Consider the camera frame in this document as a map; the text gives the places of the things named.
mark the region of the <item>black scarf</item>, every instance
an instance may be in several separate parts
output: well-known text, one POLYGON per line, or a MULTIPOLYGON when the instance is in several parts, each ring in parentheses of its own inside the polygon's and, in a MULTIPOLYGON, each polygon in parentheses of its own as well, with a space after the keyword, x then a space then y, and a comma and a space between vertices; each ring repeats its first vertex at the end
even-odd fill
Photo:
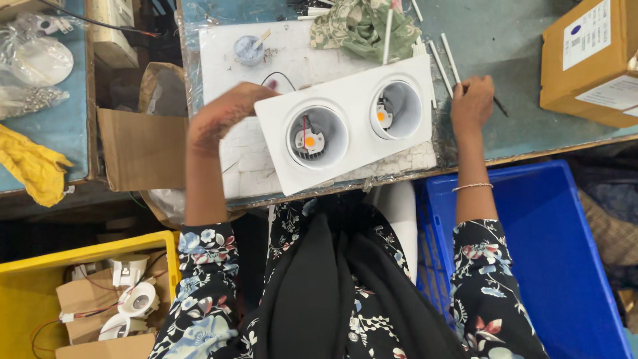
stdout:
MULTIPOLYGON (((342 359, 355 299, 351 274, 377 294, 408 359, 468 358, 443 316, 379 244, 356 229, 331 232, 322 214, 301 237, 262 297, 255 358, 342 359)), ((365 351, 348 354, 369 358, 365 351)))

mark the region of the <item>green floral cloth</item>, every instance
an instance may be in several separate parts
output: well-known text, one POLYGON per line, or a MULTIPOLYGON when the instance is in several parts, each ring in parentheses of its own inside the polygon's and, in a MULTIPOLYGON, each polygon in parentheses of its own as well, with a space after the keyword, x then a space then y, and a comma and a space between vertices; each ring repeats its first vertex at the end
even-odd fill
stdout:
MULTIPOLYGON (((330 12, 315 19, 310 29, 310 45, 335 49, 376 63, 383 61, 385 26, 390 0, 338 0, 330 12)), ((411 17, 401 7, 394 8, 390 61, 412 57, 412 44, 421 35, 411 17)))

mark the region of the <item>woman's left hand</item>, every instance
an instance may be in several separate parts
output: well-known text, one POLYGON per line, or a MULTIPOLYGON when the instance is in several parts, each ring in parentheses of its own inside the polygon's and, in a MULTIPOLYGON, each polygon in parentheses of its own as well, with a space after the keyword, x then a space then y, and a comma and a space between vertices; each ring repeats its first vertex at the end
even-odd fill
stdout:
POLYGON ((188 150, 202 155, 217 155, 219 140, 231 127, 248 116, 255 115, 255 102, 279 93, 268 87, 242 82, 230 91, 202 107, 188 129, 188 150))

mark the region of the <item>floral print top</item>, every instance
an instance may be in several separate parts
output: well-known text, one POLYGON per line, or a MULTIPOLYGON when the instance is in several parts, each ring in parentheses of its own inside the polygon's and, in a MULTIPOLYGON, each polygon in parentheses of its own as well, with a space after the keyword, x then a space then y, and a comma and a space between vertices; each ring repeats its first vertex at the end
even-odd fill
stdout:
MULTIPOLYGON (((265 283, 281 255, 309 224, 316 199, 277 205, 268 248, 265 283)), ((391 226, 376 211, 366 223, 405 275, 410 269, 391 226)), ((184 227, 179 240, 182 280, 166 323, 158 332, 149 359, 253 358, 258 310, 240 323, 235 301, 239 254, 230 224, 184 227)), ((473 220, 454 228, 456 271, 451 283, 450 313, 455 331, 472 359, 548 358, 512 276, 505 236, 495 220, 473 220)), ((374 292, 355 286, 346 357, 405 359, 400 338, 374 292)))

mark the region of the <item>blue plastic crate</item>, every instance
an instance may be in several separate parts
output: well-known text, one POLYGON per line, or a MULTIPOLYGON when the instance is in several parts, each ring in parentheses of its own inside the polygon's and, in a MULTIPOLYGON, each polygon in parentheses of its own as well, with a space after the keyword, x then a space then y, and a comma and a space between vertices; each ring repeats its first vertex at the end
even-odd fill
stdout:
MULTIPOLYGON (((567 163, 495 169, 489 171, 489 178, 514 260, 512 272, 549 356, 632 358, 567 163)), ((456 175, 417 182, 423 258, 419 289, 444 314, 454 271, 454 187, 456 175)))

